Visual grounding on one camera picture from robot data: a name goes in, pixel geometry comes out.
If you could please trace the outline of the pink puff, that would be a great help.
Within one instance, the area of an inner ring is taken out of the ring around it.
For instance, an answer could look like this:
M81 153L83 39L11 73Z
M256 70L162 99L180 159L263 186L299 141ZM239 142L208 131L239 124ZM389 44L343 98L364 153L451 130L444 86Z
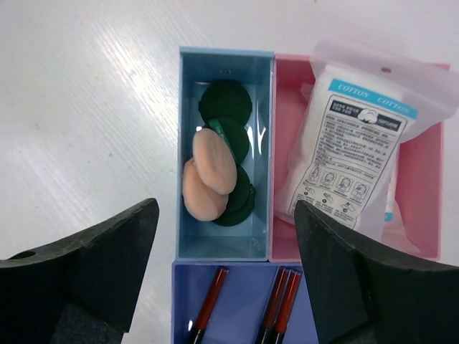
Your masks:
M220 195L206 186L197 172L194 159L184 164L182 196L186 210L198 221L214 221L227 208L228 195Z
M199 177L218 194L230 194L237 183L237 168L225 141L213 130L195 132L192 153Z

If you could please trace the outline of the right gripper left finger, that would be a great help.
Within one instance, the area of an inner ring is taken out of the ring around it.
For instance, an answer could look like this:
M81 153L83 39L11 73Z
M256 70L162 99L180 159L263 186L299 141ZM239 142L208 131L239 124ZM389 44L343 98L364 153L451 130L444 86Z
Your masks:
M1 261L3 343L120 343L130 330L159 207L146 199Z

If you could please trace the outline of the cotton pad pack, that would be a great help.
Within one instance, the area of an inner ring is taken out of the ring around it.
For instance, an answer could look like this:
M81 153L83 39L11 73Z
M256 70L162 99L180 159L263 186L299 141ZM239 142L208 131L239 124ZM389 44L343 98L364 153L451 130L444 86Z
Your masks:
M397 150L395 155L394 168L389 179L382 243L398 251L418 256L420 249L408 239L402 212L397 200L397 192L402 189L399 177L399 152L400 149Z
M275 195L292 222L306 201L337 222L376 237L399 146L458 111L458 73L345 39L322 39L305 118Z

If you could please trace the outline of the green round puff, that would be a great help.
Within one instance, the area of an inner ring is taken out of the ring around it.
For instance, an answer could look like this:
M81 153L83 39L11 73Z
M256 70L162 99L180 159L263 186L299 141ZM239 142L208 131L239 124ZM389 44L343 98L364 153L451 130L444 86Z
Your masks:
M242 166L237 167L237 183L229 194L225 213L232 213L241 209L250 194L250 179Z
M204 91L198 110L208 123L214 118L229 118L246 125L252 113L252 100L247 89L234 80L217 80Z
M213 130L225 141L237 165L245 160L250 142L243 125L230 118L212 118L204 128Z
M227 208L213 221L218 226L235 226L242 223L255 208L255 187L249 186L233 191L229 195Z

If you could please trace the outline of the green round puff bottom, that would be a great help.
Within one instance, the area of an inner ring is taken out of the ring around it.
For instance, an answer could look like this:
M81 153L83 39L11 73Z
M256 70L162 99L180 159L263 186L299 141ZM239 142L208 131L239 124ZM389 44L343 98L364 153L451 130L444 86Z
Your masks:
M249 186L233 191L229 195L227 208L213 221L218 226L235 226L242 223L255 208L255 187Z

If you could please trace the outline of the green round puff top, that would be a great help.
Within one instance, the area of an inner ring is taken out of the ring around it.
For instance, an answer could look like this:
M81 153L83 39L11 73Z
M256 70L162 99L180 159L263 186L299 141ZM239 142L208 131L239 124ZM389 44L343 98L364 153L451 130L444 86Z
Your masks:
M252 113L252 100L247 89L234 80L217 80L204 91L198 110L208 123L214 118L229 118L246 125Z

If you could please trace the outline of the dark red lip gloss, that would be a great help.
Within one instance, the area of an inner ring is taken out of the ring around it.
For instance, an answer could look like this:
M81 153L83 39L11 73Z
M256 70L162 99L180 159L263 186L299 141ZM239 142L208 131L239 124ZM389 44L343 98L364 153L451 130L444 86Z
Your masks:
M290 271L285 267L278 269L254 344L266 344L270 342L289 274Z

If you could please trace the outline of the red lip gloss tube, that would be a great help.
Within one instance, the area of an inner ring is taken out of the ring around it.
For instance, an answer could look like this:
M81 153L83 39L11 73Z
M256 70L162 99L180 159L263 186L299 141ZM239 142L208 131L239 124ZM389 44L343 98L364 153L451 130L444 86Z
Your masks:
M217 268L199 314L189 331L188 343L200 344L202 342L228 272L228 267L219 266Z

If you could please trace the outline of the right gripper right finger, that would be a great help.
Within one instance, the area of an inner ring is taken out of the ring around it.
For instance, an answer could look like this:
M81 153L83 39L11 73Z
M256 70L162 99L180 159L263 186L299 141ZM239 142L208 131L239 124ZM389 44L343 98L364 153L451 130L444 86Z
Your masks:
M294 213L320 343L456 343L458 268L398 251L305 201Z

